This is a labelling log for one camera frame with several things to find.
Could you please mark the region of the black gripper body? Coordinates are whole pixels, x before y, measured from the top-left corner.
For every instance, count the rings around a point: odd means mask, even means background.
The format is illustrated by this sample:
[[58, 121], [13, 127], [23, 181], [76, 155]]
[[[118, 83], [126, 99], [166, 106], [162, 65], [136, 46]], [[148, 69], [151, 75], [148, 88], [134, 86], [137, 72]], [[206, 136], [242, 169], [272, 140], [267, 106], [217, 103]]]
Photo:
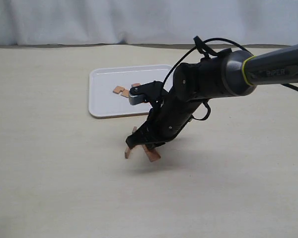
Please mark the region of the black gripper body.
[[203, 102], [203, 100], [181, 101], [173, 91], [166, 94], [160, 109], [151, 112], [147, 119], [147, 125], [151, 129], [151, 143], [166, 143], [173, 140]]

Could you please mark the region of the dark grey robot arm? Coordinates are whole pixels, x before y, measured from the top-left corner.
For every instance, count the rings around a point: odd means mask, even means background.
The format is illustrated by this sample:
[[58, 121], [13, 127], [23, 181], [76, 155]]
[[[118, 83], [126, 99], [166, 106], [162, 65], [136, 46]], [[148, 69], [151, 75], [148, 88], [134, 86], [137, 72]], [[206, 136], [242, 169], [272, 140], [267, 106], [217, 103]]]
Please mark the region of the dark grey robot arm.
[[180, 60], [169, 72], [172, 86], [162, 81], [133, 86], [129, 103], [151, 104], [146, 121], [130, 136], [129, 148], [154, 149], [173, 140], [194, 119], [194, 111], [211, 99], [251, 94], [259, 85], [298, 84], [298, 44], [255, 56], [247, 49], [213, 51], [205, 42], [195, 45], [203, 57], [198, 63]]

